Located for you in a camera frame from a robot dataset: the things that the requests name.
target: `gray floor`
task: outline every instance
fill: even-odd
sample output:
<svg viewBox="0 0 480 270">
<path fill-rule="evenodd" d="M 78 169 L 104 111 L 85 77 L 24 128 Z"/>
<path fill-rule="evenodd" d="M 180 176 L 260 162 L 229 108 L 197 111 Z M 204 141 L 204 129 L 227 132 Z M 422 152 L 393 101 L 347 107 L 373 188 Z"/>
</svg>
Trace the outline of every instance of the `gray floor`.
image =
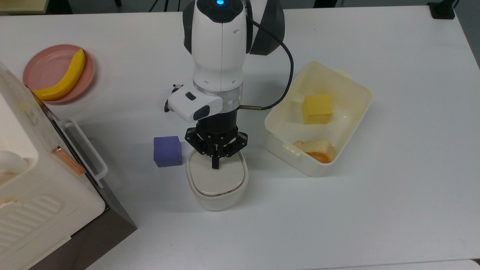
<svg viewBox="0 0 480 270">
<path fill-rule="evenodd" d="M 163 12 L 166 0 L 158 0 L 152 12 Z M 311 8 L 314 0 L 280 0 L 286 9 Z M 425 5 L 428 1 L 440 0 L 338 0 L 337 7 L 406 6 Z M 148 12 L 155 0 L 122 0 L 117 7 L 114 0 L 69 0 L 74 14 Z M 182 11 L 190 0 L 169 0 L 167 12 Z M 460 0 L 455 9 L 465 36 L 480 65 L 480 0 Z"/>
</svg>

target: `toy banana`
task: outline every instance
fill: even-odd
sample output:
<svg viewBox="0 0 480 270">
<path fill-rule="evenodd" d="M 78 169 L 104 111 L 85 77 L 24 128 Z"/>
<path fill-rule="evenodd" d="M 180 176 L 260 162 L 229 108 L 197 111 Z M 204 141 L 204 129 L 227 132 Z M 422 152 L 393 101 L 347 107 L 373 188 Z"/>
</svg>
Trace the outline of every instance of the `toy banana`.
<svg viewBox="0 0 480 270">
<path fill-rule="evenodd" d="M 70 62 L 67 73 L 54 86 L 44 89 L 32 90 L 40 100 L 57 100 L 68 94 L 75 86 L 82 75 L 85 66 L 85 53 L 80 49 L 76 52 Z"/>
</svg>

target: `white appliance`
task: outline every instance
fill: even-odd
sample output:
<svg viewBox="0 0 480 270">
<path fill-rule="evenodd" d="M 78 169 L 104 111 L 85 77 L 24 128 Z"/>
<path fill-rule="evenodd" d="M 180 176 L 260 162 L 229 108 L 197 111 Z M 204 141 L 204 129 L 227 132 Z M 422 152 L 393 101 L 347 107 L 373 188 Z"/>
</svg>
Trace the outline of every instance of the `white appliance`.
<svg viewBox="0 0 480 270">
<path fill-rule="evenodd" d="M 0 116 L 0 269 L 25 270 L 102 214 L 105 202 L 1 62 Z"/>
</svg>

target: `black cable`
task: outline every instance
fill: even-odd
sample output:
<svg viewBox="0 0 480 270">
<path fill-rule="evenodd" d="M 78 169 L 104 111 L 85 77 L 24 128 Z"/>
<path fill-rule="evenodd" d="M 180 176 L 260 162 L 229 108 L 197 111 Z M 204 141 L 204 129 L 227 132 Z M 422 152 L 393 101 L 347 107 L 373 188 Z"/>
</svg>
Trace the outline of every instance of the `black cable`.
<svg viewBox="0 0 480 270">
<path fill-rule="evenodd" d="M 153 3 L 152 7 L 150 8 L 150 10 L 148 12 L 152 12 L 152 9 L 153 9 L 153 7 L 155 7 L 157 2 L 158 2 L 158 0 L 155 0 L 155 2 Z"/>
<path fill-rule="evenodd" d="M 288 77 L 287 87 L 285 88 L 285 91 L 283 92 L 283 95 L 275 103 L 273 103 L 270 106 L 261 107 L 261 110 L 268 110 L 268 109 L 271 109 L 271 108 L 275 107 L 278 103 L 280 103 L 283 100 L 283 98 L 287 95 L 288 89 L 290 89 L 290 84 L 292 83 L 292 79 L 293 79 L 293 57 L 292 57 L 292 54 L 290 53 L 290 50 L 288 50 L 287 46 L 285 46 L 285 44 L 277 36 L 275 36 L 274 33 L 270 32 L 269 30 L 267 30 L 265 27 L 261 26 L 259 23 L 257 23 L 256 21 L 254 21 L 250 17 L 247 17 L 247 20 L 249 20 L 254 26 L 258 27 L 259 29 L 261 29 L 262 31 L 264 31 L 265 33 L 270 35 L 276 42 L 278 42 L 280 44 L 280 46 L 282 46 L 282 48 L 287 53 L 288 59 L 290 59 L 290 75 Z"/>
</svg>

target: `blue cube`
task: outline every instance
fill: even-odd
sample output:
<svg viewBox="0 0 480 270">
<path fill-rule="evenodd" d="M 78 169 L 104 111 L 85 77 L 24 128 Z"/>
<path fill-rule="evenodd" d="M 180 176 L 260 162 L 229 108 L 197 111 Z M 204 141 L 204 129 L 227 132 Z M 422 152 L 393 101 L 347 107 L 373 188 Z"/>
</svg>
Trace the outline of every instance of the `blue cube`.
<svg viewBox="0 0 480 270">
<path fill-rule="evenodd" d="M 178 136 L 153 138 L 153 160 L 158 167 L 181 165 L 181 144 Z"/>
</svg>

